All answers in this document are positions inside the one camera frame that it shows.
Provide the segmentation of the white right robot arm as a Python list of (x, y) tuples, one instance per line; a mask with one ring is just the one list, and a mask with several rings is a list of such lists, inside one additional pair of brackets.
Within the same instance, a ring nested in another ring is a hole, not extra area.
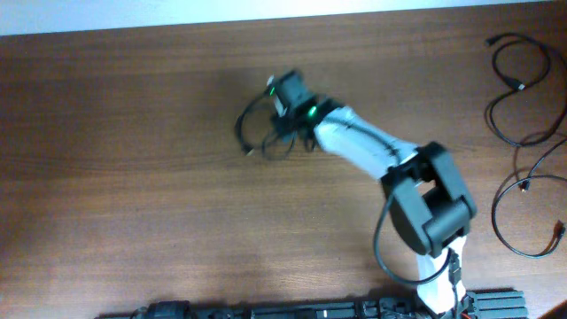
[[(352, 107), (315, 94), (297, 71), (270, 76), (263, 95), (274, 102), (277, 134), (303, 134), (380, 182), (385, 203), (372, 239), (377, 264), (395, 282), (414, 286), (430, 317), (460, 317), (466, 295), (461, 256), (477, 206), (449, 151), (437, 142), (418, 145), (384, 132)], [(380, 232), (386, 218), (416, 255), (416, 279), (384, 262)]]

